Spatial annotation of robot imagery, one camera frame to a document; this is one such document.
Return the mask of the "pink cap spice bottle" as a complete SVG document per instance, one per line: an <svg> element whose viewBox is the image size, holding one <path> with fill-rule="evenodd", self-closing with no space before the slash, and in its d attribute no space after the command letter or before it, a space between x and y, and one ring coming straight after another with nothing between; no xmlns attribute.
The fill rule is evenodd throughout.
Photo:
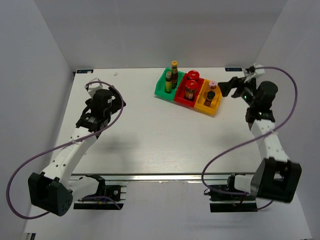
<svg viewBox="0 0 320 240"><path fill-rule="evenodd" d="M213 91L214 89L216 89L217 88L217 82L216 81L214 81L214 80L212 80L212 81L210 81L209 83L208 83L208 89L210 90L210 91Z"/></svg>

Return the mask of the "black cap spice jar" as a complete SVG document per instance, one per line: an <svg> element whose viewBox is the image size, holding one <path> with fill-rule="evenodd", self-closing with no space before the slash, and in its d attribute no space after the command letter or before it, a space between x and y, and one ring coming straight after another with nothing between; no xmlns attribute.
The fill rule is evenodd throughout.
<svg viewBox="0 0 320 240"><path fill-rule="evenodd" d="M213 99L215 98L216 93L214 91L208 91L206 94L206 98L204 100L203 105L209 107L213 101Z"/></svg>

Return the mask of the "red lid jar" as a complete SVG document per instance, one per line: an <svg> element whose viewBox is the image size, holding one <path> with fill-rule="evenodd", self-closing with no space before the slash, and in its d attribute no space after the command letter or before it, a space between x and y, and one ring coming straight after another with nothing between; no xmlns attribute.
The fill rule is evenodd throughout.
<svg viewBox="0 0 320 240"><path fill-rule="evenodd" d="M194 99L197 89L198 89L198 82L196 80L187 80L185 83L184 98L192 101Z"/></svg>
<svg viewBox="0 0 320 240"><path fill-rule="evenodd" d="M200 79L200 74L198 71L196 70L190 70L188 73L187 73L187 78L189 80L193 80L193 81L198 81Z"/></svg>

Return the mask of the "yellow cap sauce bottle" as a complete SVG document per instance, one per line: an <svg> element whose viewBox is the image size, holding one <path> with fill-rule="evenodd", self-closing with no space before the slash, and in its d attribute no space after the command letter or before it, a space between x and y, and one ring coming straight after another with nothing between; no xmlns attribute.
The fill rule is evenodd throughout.
<svg viewBox="0 0 320 240"><path fill-rule="evenodd" d="M176 60L173 60L171 62L171 80L172 80L172 89L175 89L177 87L178 83L178 62Z"/></svg>

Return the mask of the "small brown cap bottle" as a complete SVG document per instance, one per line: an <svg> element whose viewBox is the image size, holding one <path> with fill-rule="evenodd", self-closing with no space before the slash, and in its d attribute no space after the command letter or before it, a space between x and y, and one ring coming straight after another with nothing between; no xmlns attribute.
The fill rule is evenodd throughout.
<svg viewBox="0 0 320 240"><path fill-rule="evenodd" d="M172 92L172 72L171 71L167 71L165 74L164 91L166 93Z"/></svg>

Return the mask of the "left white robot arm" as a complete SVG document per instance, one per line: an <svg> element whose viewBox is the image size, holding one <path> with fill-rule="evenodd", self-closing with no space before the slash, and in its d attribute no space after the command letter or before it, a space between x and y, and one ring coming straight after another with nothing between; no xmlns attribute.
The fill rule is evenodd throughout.
<svg viewBox="0 0 320 240"><path fill-rule="evenodd" d="M62 147L41 173L32 173L27 181L31 204L57 216L66 214L75 201L106 196L106 183L99 175L87 174L73 182L69 179L87 150L111 125L112 115L121 113L126 104L113 86L103 89L99 84L86 89L90 98L75 124L70 145Z"/></svg>

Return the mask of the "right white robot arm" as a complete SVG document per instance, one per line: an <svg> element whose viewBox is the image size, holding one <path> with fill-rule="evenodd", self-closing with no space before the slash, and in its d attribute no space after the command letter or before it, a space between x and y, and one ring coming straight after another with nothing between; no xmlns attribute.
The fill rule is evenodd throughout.
<svg viewBox="0 0 320 240"><path fill-rule="evenodd" d="M290 203L294 197L302 173L298 163L290 161L276 134L275 118L271 110L278 92L276 84L244 77L233 77L228 82L218 83L223 97L235 89L232 98L241 97L248 108L245 120L256 138L261 163L252 177L237 174L225 188L226 195L236 200L243 193L261 199Z"/></svg>

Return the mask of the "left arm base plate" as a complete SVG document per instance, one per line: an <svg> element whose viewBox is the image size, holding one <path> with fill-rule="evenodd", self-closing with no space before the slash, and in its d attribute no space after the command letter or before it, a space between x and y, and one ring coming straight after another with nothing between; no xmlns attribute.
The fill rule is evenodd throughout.
<svg viewBox="0 0 320 240"><path fill-rule="evenodd" d="M102 197L86 196L74 202L74 210L120 211L126 201L128 182L106 181Z"/></svg>

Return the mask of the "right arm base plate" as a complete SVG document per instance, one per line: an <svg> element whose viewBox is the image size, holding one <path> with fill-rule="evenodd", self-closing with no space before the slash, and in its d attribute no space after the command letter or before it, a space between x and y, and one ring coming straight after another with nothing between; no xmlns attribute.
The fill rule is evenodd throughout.
<svg viewBox="0 0 320 240"><path fill-rule="evenodd" d="M229 176L225 184L213 184L210 187L225 192L240 193L240 190L235 189L236 175ZM249 213L258 211L256 198L251 195L225 194L214 192L209 188L205 189L203 194L209 196L211 213Z"/></svg>

